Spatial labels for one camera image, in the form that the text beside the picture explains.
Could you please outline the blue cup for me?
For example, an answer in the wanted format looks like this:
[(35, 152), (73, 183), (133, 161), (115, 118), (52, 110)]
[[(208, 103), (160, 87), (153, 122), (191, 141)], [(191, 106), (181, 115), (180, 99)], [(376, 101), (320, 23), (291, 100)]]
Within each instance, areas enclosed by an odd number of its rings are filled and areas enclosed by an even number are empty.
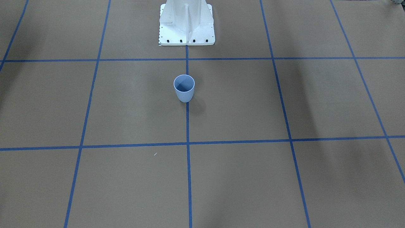
[(174, 90), (179, 101), (190, 102), (194, 95), (195, 80), (187, 74), (177, 76), (173, 81)]

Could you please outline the white pedestal column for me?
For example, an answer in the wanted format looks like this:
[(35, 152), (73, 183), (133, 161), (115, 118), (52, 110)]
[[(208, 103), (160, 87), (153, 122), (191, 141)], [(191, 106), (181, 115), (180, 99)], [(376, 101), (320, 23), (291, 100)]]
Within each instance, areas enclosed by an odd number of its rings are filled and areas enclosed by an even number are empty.
[(215, 44), (213, 7), (205, 0), (167, 0), (159, 13), (159, 45)]

